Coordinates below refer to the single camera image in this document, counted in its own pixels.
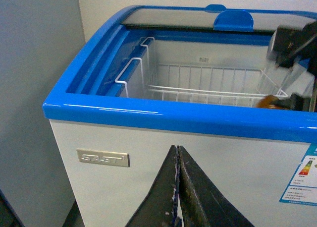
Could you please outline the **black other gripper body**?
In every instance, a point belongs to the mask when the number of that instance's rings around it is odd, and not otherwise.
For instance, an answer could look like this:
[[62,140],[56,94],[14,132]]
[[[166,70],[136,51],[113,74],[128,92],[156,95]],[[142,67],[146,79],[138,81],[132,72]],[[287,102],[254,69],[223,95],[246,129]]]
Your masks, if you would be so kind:
[[277,67],[290,68],[296,60],[311,58],[316,51],[316,21],[302,29],[280,25],[269,42],[267,59],[275,62]]

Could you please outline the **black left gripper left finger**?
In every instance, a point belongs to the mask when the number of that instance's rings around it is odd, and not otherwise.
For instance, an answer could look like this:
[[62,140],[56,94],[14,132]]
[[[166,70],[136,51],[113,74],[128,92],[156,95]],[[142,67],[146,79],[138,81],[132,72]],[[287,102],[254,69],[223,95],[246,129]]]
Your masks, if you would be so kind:
[[180,227],[178,216],[180,155],[172,145],[147,196],[126,224],[128,227]]

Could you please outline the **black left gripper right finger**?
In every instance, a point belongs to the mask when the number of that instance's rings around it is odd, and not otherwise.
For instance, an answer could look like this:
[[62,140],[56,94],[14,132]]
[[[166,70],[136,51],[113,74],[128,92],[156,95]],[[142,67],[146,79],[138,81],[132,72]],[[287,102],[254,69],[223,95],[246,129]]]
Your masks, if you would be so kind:
[[179,198],[184,227],[252,227],[209,179],[183,146],[180,158]]

